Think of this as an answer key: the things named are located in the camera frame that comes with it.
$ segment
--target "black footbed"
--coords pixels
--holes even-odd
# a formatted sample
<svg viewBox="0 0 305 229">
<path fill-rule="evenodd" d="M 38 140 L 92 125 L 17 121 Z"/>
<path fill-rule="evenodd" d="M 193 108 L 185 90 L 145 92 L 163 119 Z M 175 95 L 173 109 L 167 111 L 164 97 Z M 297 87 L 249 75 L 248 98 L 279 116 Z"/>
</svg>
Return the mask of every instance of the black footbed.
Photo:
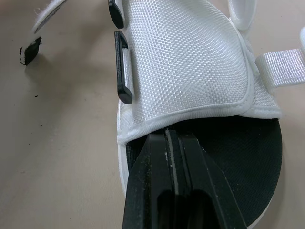
<svg viewBox="0 0 305 229">
<path fill-rule="evenodd" d="M 268 206 L 282 165 L 282 135 L 277 119 L 239 116 L 182 121 L 171 126 L 190 131 L 225 174 L 240 211 L 251 225 Z M 131 170 L 146 137 L 126 145 Z"/>
</svg>

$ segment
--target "black plastic clip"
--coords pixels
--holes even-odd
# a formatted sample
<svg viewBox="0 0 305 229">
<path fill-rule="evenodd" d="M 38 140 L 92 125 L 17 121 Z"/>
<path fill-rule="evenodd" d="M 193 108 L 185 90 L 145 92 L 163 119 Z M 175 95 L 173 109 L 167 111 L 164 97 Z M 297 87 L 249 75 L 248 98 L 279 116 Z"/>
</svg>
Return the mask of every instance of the black plastic clip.
<svg viewBox="0 0 305 229">
<path fill-rule="evenodd" d="M 39 51 L 39 46 L 41 44 L 41 37 L 37 38 L 29 47 L 27 47 L 25 50 L 22 50 L 22 48 L 20 48 L 20 58 L 21 58 L 21 54 L 22 52 L 24 52 L 24 60 L 20 59 L 20 62 L 23 65 L 28 65 L 29 63 L 31 63 L 34 58 L 37 56 L 38 51 Z"/>
<path fill-rule="evenodd" d="M 109 13 L 114 25 L 118 29 L 124 28 L 124 21 L 121 11 L 118 5 L 115 3 L 115 0 L 108 0 Z"/>
<path fill-rule="evenodd" d="M 121 31 L 114 32 L 115 36 L 115 49 L 116 49 L 116 70 L 118 77 L 118 96 L 125 104 L 132 104 L 132 93 L 125 86 L 125 72 L 124 72 L 124 59 L 123 49 L 128 49 L 128 44 L 124 34 Z"/>
</svg>

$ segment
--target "black plastic tool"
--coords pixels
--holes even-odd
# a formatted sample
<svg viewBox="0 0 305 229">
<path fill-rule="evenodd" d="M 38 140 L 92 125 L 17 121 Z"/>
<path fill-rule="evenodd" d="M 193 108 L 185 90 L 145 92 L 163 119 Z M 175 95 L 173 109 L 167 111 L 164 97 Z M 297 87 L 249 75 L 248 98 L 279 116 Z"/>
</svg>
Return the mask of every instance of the black plastic tool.
<svg viewBox="0 0 305 229">
<path fill-rule="evenodd" d="M 128 179 L 123 229 L 247 228 L 227 179 L 192 133 L 149 134 Z"/>
</svg>

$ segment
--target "table surface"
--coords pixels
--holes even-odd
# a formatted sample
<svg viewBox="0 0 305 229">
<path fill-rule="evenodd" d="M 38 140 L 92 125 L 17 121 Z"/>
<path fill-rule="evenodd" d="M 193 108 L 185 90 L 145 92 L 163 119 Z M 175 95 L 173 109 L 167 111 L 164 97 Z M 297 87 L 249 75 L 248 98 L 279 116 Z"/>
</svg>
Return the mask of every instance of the table surface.
<svg viewBox="0 0 305 229">
<path fill-rule="evenodd" d="M 119 229 L 114 35 L 107 0 L 73 0 L 43 28 L 27 68 L 19 48 L 49 0 L 0 0 L 0 228 Z M 228 15 L 226 0 L 212 1 Z M 305 1 L 259 0 L 255 55 L 300 47 Z M 305 227 L 305 85 L 276 90 L 283 166 L 256 229 Z"/>
</svg>

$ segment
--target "white webbing strap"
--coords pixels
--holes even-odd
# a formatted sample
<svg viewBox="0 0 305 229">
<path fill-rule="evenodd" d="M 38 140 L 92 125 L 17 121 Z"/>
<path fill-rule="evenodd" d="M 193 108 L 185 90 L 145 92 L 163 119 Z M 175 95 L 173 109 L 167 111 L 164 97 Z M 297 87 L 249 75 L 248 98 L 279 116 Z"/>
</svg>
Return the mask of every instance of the white webbing strap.
<svg viewBox="0 0 305 229">
<path fill-rule="evenodd" d="M 230 18 L 241 31 L 249 29 L 256 10 L 256 0 L 228 0 Z"/>
<path fill-rule="evenodd" d="M 304 29 L 301 32 L 301 41 L 304 45 Z M 266 53 L 256 59 L 256 65 L 268 92 L 272 93 L 273 89 L 280 86 L 305 83 L 304 47 Z"/>
</svg>

